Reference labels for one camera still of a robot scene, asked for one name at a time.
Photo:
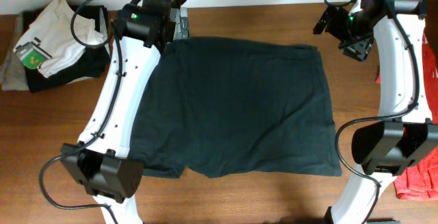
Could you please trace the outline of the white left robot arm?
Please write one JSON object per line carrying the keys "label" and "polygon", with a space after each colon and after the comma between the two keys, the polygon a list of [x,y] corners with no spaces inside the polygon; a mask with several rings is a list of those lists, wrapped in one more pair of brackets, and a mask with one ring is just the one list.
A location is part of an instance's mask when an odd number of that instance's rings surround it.
{"label": "white left robot arm", "polygon": [[188,38],[187,0],[131,0],[115,16],[112,62],[92,117],[60,162],[93,196],[106,223],[141,223],[142,163],[128,158],[133,122],[164,47]]}

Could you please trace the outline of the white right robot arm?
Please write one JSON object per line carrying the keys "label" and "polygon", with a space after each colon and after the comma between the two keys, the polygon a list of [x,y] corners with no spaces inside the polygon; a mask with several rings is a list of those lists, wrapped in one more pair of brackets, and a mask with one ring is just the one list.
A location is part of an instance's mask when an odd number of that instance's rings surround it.
{"label": "white right robot arm", "polygon": [[426,0],[348,0],[327,3],[314,27],[315,34],[336,37],[344,54],[357,61],[376,45],[381,78],[378,114],[355,121],[355,165],[325,223],[368,223],[386,187],[437,146],[424,85],[425,18]]}

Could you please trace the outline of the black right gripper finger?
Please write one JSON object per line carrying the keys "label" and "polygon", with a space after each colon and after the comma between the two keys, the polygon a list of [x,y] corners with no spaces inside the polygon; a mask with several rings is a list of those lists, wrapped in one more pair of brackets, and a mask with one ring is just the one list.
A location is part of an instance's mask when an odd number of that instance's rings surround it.
{"label": "black right gripper finger", "polygon": [[313,28],[313,34],[321,34],[334,15],[335,7],[328,6],[323,12],[322,16],[319,18],[318,22],[315,24],[315,27]]}
{"label": "black right gripper finger", "polygon": [[343,54],[349,58],[362,62],[368,58],[372,45],[373,37],[369,37],[360,41],[341,42],[338,48],[342,49]]}

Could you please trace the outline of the dark green Nike t-shirt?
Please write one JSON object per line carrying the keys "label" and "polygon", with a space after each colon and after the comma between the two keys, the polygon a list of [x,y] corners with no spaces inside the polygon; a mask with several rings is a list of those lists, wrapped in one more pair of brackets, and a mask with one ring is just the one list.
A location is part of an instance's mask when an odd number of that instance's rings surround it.
{"label": "dark green Nike t-shirt", "polygon": [[168,45],[142,95],[129,158],[145,176],[251,171],[339,177],[322,58],[311,45],[190,38]]}

